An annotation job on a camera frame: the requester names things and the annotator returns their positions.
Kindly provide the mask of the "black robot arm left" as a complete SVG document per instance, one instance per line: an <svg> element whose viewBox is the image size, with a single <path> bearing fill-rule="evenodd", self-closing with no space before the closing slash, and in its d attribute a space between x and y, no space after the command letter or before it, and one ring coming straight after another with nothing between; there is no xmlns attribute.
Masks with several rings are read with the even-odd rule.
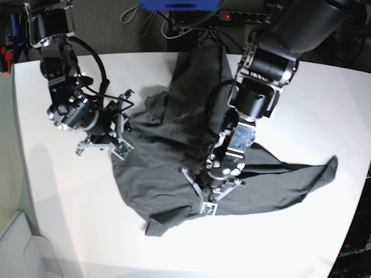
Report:
<svg viewBox="0 0 371 278"><path fill-rule="evenodd" d="M245 186L253 170L256 123L270 117L303 53L318 47L351 13L354 1L277 1L261 26L249 32L230 87L228 111L203 165L181 172L200 199L200 215L215 215L220 202Z"/></svg>

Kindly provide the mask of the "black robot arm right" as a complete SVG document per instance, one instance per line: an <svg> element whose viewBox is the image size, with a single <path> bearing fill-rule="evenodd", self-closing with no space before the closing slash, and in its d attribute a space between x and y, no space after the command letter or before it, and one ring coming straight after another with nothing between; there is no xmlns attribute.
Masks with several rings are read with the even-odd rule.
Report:
<svg viewBox="0 0 371 278"><path fill-rule="evenodd" d="M107 95L110 84L99 55L75 35L71 1L53 1L34 6L24 2L30 44L41 52L41 73L48 81L51 105L47 114L51 123L64 131L83 131L86 138L77 145L76 154L86 149L109 150L125 160L134 146L124 138L130 131L126 110L134 104L127 90L118 97ZM93 79L84 75L72 48L76 43L94 58L100 71L98 91Z"/></svg>

